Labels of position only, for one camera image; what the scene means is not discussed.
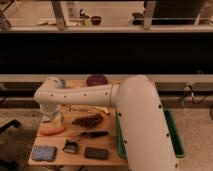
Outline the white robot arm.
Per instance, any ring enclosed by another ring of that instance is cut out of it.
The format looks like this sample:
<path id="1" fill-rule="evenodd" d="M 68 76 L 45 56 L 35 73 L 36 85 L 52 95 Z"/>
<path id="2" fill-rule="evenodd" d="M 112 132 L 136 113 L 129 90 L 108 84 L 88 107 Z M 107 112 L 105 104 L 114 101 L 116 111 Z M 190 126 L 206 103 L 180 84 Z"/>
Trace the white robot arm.
<path id="1" fill-rule="evenodd" d="M 62 104 L 114 107 L 130 171 L 180 171 L 156 86 L 145 75 L 128 77 L 119 84 L 74 89 L 49 77 L 34 99 L 47 115 L 55 114 Z"/>

